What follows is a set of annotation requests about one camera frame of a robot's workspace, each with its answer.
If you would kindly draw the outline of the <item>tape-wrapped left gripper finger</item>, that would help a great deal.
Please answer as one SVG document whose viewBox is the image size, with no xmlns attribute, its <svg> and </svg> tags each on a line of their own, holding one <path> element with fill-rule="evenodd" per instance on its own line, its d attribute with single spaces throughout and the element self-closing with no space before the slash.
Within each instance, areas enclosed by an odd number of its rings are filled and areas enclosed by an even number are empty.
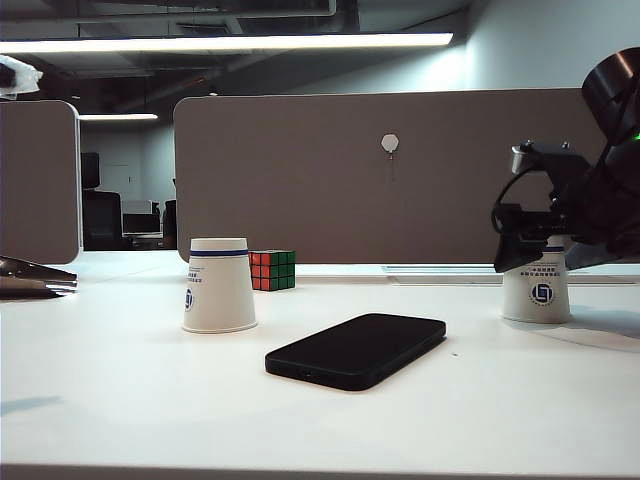
<svg viewBox="0 0 640 480">
<path fill-rule="evenodd" d="M 30 64 L 7 55 L 1 56 L 1 99 L 15 100 L 19 94 L 40 90 L 43 73 Z"/>
</svg>

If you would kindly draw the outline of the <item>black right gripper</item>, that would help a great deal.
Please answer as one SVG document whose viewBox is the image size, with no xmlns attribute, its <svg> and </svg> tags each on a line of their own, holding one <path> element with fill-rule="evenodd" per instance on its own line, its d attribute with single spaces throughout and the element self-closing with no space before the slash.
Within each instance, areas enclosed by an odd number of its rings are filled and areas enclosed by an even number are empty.
<svg viewBox="0 0 640 480">
<path fill-rule="evenodd" d="M 498 273 L 542 258 L 552 236 L 568 236 L 575 244 L 566 252 L 568 271 L 615 262 L 639 254 L 639 141 L 628 139 L 605 148 L 604 157 L 589 164 L 566 145 L 550 148 L 530 140 L 512 148 L 515 177 L 492 209 L 500 235 L 494 269 Z M 516 180 L 535 171 L 552 183 L 544 211 L 504 203 Z"/>
</svg>

